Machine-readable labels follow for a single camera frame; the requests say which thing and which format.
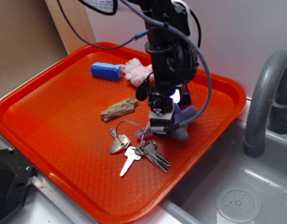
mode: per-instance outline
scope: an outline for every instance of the red tray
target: red tray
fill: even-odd
[[[114,46],[100,43],[102,46]],[[147,54],[127,48],[112,51],[84,47],[0,101],[0,133],[18,148],[45,176],[89,215],[101,223],[123,224],[149,214],[184,177],[245,106],[245,92],[232,80],[212,75],[213,96],[206,112],[189,125],[186,142],[150,140],[171,163],[164,173],[143,157],[134,161],[125,176],[120,171],[124,152],[110,154],[109,134],[120,121],[145,127],[147,102],[134,113],[105,123],[100,113],[126,98],[135,98],[135,87],[91,76],[95,62],[125,64],[137,57],[151,63]],[[201,108],[208,88],[199,71],[189,84],[192,104]],[[137,127],[119,126],[131,146],[137,146]]]

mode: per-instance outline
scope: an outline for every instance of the pink stuffed toy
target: pink stuffed toy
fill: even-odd
[[[121,73],[125,74],[126,80],[139,87],[147,76],[153,71],[152,65],[143,66],[137,58],[133,58],[126,64],[121,65]],[[150,82],[154,79],[154,75],[150,75]]]

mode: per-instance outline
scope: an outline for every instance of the key ring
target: key ring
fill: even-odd
[[[131,124],[133,124],[133,125],[135,125],[136,127],[139,128],[139,130],[143,133],[142,139],[141,139],[141,141],[140,141],[140,144],[141,144],[142,147],[144,147],[144,146],[145,146],[144,134],[145,134],[146,131],[149,129],[149,127],[150,127],[150,122],[148,122],[147,127],[146,127],[144,130],[143,130],[137,123],[135,123],[135,122],[133,122],[133,121],[130,121],[130,120],[123,120],[123,121],[121,121],[120,123],[118,123],[117,126],[116,126],[116,129],[115,129],[115,132],[116,132],[116,134],[117,134],[117,136],[118,136],[118,140],[120,141],[121,144],[123,144],[123,143],[122,143],[122,141],[121,141],[120,138],[119,138],[119,134],[118,134],[117,130],[118,130],[119,125],[122,124],[122,123],[131,123]]]

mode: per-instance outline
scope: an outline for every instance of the faucet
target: faucet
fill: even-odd
[[[265,151],[266,128],[287,133],[287,51],[274,52],[266,61],[251,100],[244,135],[244,152],[259,157]]]

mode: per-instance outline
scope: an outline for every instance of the sink drain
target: sink drain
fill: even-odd
[[[262,202],[254,189],[230,185],[222,189],[216,198],[219,213],[234,223],[255,220],[262,210]]]

